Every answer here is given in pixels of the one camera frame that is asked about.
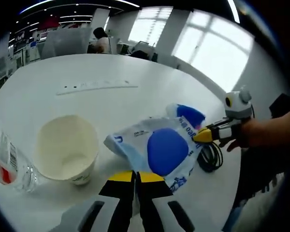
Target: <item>window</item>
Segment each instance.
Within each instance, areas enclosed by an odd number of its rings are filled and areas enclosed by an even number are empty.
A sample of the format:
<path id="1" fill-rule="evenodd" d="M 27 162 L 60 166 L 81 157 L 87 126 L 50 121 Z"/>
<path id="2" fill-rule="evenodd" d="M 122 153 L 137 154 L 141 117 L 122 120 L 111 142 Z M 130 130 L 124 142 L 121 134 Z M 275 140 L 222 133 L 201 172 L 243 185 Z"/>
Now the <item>window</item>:
<path id="1" fill-rule="evenodd" d="M 189 16 L 173 55 L 191 64 L 224 91 L 240 78 L 253 45 L 253 37 L 237 25 L 208 13 Z"/>
<path id="2" fill-rule="evenodd" d="M 105 22 L 105 25 L 104 25 L 104 30 L 106 30 L 108 20 L 110 20 L 110 16 L 108 16 L 107 19 L 106 19 L 106 22 Z"/>
<path id="3" fill-rule="evenodd" d="M 168 20 L 172 7 L 148 7 L 139 11 L 133 24 L 129 41 L 143 41 L 156 46 Z"/>

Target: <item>hand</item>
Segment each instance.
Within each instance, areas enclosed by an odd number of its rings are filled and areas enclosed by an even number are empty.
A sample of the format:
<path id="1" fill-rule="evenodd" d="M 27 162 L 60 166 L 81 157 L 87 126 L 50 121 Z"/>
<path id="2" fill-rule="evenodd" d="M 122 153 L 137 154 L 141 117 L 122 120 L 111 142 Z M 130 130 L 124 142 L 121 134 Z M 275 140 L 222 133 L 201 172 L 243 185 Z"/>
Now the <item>hand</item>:
<path id="1" fill-rule="evenodd" d="M 97 53 L 103 53 L 104 52 L 104 47 L 101 45 L 96 46 L 96 51 Z"/>
<path id="2" fill-rule="evenodd" d="M 236 138 L 227 148 L 230 152 L 236 147 L 252 147 L 259 146 L 263 140 L 263 126 L 254 118 L 245 122 L 241 126 L 240 136 Z M 224 147 L 231 140 L 221 141 L 219 147 Z"/>

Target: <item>desk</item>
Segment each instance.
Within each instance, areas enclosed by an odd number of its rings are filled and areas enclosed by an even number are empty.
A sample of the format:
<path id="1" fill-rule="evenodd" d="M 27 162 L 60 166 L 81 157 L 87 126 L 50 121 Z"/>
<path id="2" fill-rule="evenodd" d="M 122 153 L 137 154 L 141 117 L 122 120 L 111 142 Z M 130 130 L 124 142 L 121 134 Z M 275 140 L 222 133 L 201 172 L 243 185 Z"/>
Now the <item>desk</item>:
<path id="1" fill-rule="evenodd" d="M 56 96 L 64 85 L 117 79 L 133 81 L 139 87 Z M 18 69 L 0 90 L 0 119 L 16 146 L 31 159 L 43 124 L 77 114 L 96 128 L 100 151 L 93 178 L 86 186 L 42 180 L 36 193 L 25 195 L 0 185 L 0 208 L 7 219 L 22 232 L 44 232 L 58 225 L 68 207 L 97 194 L 107 177 L 129 168 L 103 145 L 105 137 L 149 116 L 164 114 L 173 102 L 200 110 L 207 123 L 225 115 L 219 99 L 195 78 L 143 59 L 81 54 L 49 58 Z M 222 152 L 224 163 L 219 170 L 207 174 L 196 164 L 188 182 L 176 192 L 186 208 L 204 210 L 219 228 L 231 210 L 240 172 L 240 149 Z M 130 227 L 130 231 L 142 231 L 138 216 Z"/>

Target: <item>chair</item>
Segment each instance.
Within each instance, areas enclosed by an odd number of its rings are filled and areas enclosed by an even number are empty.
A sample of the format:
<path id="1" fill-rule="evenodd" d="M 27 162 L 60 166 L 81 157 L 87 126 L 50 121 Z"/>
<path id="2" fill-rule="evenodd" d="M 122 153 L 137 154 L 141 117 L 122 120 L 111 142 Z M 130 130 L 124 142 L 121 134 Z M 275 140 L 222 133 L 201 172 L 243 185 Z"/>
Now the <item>chair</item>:
<path id="1" fill-rule="evenodd" d="M 158 54 L 157 63 L 169 66 L 174 69 L 178 69 L 178 66 L 179 66 L 176 57 L 169 56 L 162 53 Z"/>
<path id="2" fill-rule="evenodd" d="M 91 28 L 69 28 L 50 31 L 41 59 L 87 53 Z"/>
<path id="3" fill-rule="evenodd" d="M 138 42 L 136 44 L 136 46 L 134 46 L 132 51 L 133 52 L 135 52 L 135 51 L 143 51 L 143 52 L 148 54 L 148 58 L 149 58 L 149 60 L 151 60 L 153 55 L 154 55 L 154 53 L 155 53 L 155 48 L 152 47 L 152 46 L 149 46 L 149 44 L 146 43 L 146 42 L 140 41 L 140 42 Z"/>

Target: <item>paper cup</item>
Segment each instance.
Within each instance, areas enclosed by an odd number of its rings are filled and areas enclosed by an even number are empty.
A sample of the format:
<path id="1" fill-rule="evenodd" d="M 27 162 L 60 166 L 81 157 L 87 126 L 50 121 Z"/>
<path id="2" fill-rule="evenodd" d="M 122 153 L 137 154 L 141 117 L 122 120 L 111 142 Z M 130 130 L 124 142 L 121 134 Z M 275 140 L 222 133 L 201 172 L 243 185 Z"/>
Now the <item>paper cup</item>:
<path id="1" fill-rule="evenodd" d="M 86 120 L 75 115 L 55 118 L 38 133 L 34 165 L 49 179 L 85 184 L 98 146 L 97 133 Z"/>

